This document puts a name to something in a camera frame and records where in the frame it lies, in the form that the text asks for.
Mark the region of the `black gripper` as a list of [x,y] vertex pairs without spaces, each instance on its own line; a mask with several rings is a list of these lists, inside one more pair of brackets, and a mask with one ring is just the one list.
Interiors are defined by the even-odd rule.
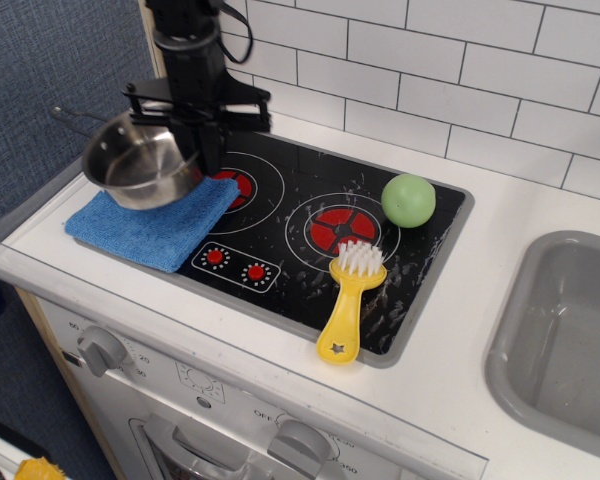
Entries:
[[166,68],[161,78],[136,81],[123,90],[136,124],[167,127],[182,158],[199,161],[216,175],[227,131],[268,132],[270,94],[231,77],[216,42],[160,44]]

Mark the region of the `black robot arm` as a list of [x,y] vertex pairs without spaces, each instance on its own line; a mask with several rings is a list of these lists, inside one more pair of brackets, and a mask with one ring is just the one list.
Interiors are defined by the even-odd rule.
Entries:
[[166,127],[183,158],[192,157],[201,172],[214,176],[226,153],[226,139],[235,131],[266,132],[271,128],[271,94],[242,83],[225,61],[244,63],[248,47],[235,58],[221,38],[218,16],[224,12],[248,21],[223,1],[148,1],[154,19],[153,41],[161,51],[166,75],[129,83],[133,122]]

